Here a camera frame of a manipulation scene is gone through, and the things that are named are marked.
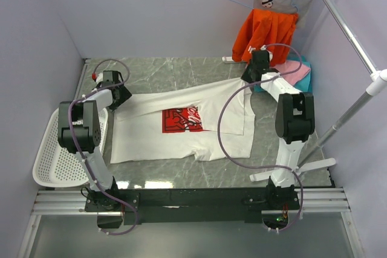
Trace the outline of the white t-shirt with red print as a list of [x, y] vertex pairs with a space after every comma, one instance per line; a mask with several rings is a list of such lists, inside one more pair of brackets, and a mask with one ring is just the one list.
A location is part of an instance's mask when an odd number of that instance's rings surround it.
[[194, 156], [248, 158], [255, 131], [250, 89], [239, 78], [134, 94], [114, 114], [111, 163]]

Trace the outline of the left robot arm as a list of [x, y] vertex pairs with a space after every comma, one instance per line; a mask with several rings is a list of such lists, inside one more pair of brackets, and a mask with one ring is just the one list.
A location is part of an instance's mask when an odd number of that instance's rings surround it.
[[58, 109], [57, 139], [59, 146], [72, 153], [81, 163], [91, 190], [91, 197], [108, 211], [121, 203], [117, 184], [103, 160], [100, 143], [99, 112], [115, 111], [132, 94], [118, 71], [102, 72], [102, 80], [93, 91], [78, 100], [61, 102]]

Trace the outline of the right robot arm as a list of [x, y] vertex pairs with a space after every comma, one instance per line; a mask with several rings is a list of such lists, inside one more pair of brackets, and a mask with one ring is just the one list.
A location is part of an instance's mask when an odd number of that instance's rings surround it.
[[276, 167], [268, 172], [265, 201], [273, 209], [297, 201], [294, 191], [301, 150], [314, 132], [314, 98], [289, 84], [270, 67], [271, 52], [252, 52], [242, 75], [248, 83], [260, 86], [277, 101], [275, 131], [279, 137]]

